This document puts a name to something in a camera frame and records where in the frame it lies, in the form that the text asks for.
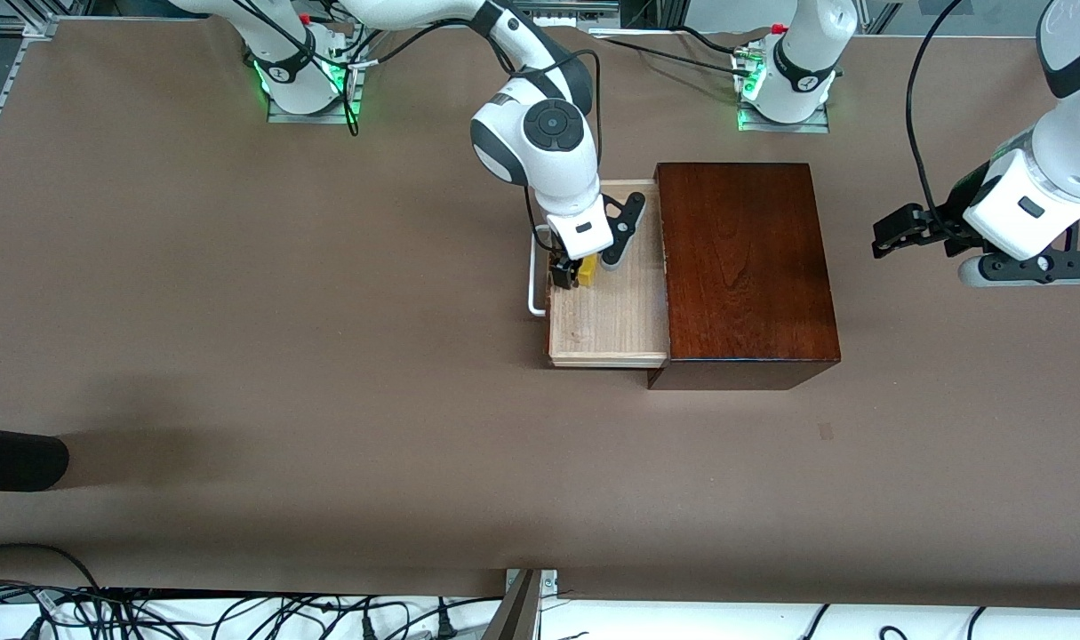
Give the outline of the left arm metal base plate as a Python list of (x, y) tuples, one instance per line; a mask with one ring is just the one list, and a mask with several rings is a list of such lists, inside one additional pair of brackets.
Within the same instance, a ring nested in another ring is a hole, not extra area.
[(740, 101), (738, 104), (738, 115), (735, 125), (741, 132), (777, 132), (777, 133), (802, 133), (802, 134), (827, 134), (828, 111), (827, 105), (820, 105), (813, 113), (798, 123), (779, 123), (766, 118), (754, 104)]

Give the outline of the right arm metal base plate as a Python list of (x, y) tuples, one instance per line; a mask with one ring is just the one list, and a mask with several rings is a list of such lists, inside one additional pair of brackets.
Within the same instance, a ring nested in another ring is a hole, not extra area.
[(361, 109), (364, 70), (347, 69), (351, 41), (325, 24), (307, 25), (311, 54), (291, 60), (255, 60), (260, 88), (268, 95), (270, 123), (345, 123)]

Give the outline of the dark brown wooden cabinet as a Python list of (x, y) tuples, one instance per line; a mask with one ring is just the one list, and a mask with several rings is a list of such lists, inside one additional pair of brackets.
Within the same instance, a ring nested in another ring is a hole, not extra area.
[(811, 166), (656, 167), (667, 357), (652, 390), (789, 390), (842, 352)]

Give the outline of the dark metal profile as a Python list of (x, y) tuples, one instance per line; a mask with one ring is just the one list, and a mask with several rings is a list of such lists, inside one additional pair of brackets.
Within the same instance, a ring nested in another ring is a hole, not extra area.
[(480, 640), (536, 640), (544, 588), (542, 570), (516, 570)]

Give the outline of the wooden drawer with white handle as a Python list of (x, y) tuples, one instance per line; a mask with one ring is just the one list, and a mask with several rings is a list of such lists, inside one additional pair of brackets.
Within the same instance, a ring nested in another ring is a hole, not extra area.
[(653, 180), (605, 180), (602, 187), (620, 200), (646, 198), (620, 267), (597, 268), (588, 286), (563, 289), (548, 278), (548, 251), (532, 244), (528, 309), (546, 324), (544, 352), (553, 367), (654, 370), (669, 359), (659, 190)]

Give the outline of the brown paper table cover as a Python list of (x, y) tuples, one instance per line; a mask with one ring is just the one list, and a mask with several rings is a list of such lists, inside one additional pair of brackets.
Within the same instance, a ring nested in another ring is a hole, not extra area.
[(825, 135), (735, 130), (713, 73), (594, 44), (609, 179), (811, 166), (842, 360), (788, 392), (557, 370), (519, 191), (442, 29), (364, 125), (271, 124), (224, 21), (64, 21), (0, 115), (0, 428), (60, 435), (0, 543), (105, 586), (1080, 608), (1080, 286), (870, 255), (918, 186), (914, 37), (861, 37)]

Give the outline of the black cylinder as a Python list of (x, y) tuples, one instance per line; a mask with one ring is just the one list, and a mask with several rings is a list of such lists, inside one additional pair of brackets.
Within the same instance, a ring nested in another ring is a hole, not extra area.
[(71, 460), (58, 437), (0, 430), (0, 492), (43, 492), (67, 474)]

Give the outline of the white power strip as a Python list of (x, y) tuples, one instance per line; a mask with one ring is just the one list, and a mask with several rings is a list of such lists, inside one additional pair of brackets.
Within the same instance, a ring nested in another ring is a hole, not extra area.
[(540, 26), (592, 28), (620, 23), (620, 0), (498, 0), (513, 4)]

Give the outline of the silver metal bracket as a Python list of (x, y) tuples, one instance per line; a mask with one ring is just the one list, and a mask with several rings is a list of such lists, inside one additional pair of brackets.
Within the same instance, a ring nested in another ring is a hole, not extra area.
[[(507, 593), (514, 587), (522, 572), (522, 570), (507, 570)], [(557, 570), (536, 570), (535, 574), (540, 576), (540, 598), (557, 596)]]

